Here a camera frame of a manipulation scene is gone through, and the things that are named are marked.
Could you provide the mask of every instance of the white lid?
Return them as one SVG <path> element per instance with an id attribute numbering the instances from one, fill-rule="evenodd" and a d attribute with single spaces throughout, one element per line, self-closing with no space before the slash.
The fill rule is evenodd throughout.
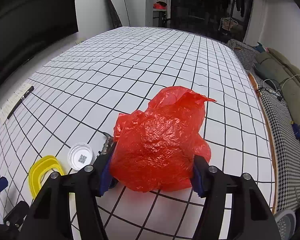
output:
<path id="1" fill-rule="evenodd" d="M 93 151 L 86 143 L 77 143 L 71 147 L 68 153 L 68 163 L 76 171 L 91 164 Z"/>

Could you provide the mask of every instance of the checkered tablecloth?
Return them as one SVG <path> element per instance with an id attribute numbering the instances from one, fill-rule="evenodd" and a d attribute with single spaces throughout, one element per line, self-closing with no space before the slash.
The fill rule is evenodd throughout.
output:
<path id="1" fill-rule="evenodd" d="M 27 81 L 35 89 L 14 116 L 0 122 L 0 222 L 20 200 L 29 204 L 28 172 L 35 161 L 58 158 L 65 172 L 69 148 L 88 143 L 94 153 L 113 133 L 119 113 L 145 110 L 162 88 L 184 86 L 217 100 L 206 104 L 200 135 L 212 150 L 210 165 L 248 172 L 270 207 L 274 172 L 265 121 L 254 90 L 228 47 L 182 31 L 122 27 L 97 35 L 52 59 Z M 109 239 L 191 239 L 204 199 L 192 189 L 133 192 L 120 183 L 97 199 Z M 80 239 L 74 196 L 74 239 Z M 227 195 L 220 238 L 231 214 Z"/>

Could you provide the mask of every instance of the white cable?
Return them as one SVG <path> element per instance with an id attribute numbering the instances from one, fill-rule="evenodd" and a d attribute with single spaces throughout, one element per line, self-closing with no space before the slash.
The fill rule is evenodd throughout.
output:
<path id="1" fill-rule="evenodd" d="M 273 81 L 272 81 L 271 79 L 266 79 L 266 80 L 264 80 L 263 83 L 262 83 L 262 86 L 264 87 L 265 81 L 267 81 L 267 80 L 270 80 L 270 81 L 272 82 L 272 84 L 274 85 L 274 87 L 275 87 L 275 89 L 276 89 L 276 91 L 275 91 L 274 93 L 276 94 L 277 91 L 278 91 L 278 89 L 277 89 L 277 86 L 273 83 Z"/>
<path id="2" fill-rule="evenodd" d="M 290 80 L 290 79 L 292 79 L 292 78 L 294 78 L 294 77 L 296 77 L 296 76 L 300 76 L 300 74 L 298 74 L 298 75 L 294 75 L 293 77 L 291 77 L 291 78 L 288 78 L 284 83 L 283 83 L 283 85 L 282 85 L 282 87 L 281 87 L 281 91 L 282 91 L 282 89 L 283 89 L 283 87 L 284 87 L 284 85 L 285 85 L 285 83 L 288 81 L 288 80 Z"/>

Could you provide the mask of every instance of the silver screw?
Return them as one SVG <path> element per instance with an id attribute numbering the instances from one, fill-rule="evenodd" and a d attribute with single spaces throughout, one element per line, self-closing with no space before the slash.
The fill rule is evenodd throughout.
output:
<path id="1" fill-rule="evenodd" d="M 246 180 L 251 179 L 251 175 L 250 175 L 249 173 L 244 173 L 244 174 L 243 174 L 243 177 L 244 177 Z"/>
<path id="2" fill-rule="evenodd" d="M 216 173 L 218 171 L 218 169 L 215 166 L 210 166 L 209 171 L 212 172 L 212 173 Z"/>
<path id="3" fill-rule="evenodd" d="M 56 171 L 50 174 L 50 178 L 55 179 L 59 176 L 59 173 L 57 173 Z"/>
<path id="4" fill-rule="evenodd" d="M 84 168 L 84 171 L 86 171 L 86 172 L 90 172 L 92 170 L 93 170 L 93 166 L 92 165 L 85 166 L 85 168 Z"/>

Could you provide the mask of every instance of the crumpled red bag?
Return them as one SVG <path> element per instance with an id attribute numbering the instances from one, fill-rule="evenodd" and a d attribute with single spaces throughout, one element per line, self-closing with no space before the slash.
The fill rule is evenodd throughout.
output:
<path id="1" fill-rule="evenodd" d="M 110 172 L 134 191 L 191 187 L 194 154 L 209 162 L 211 150 L 199 135 L 204 103 L 215 102 L 181 86 L 162 89 L 145 112 L 119 114 Z"/>

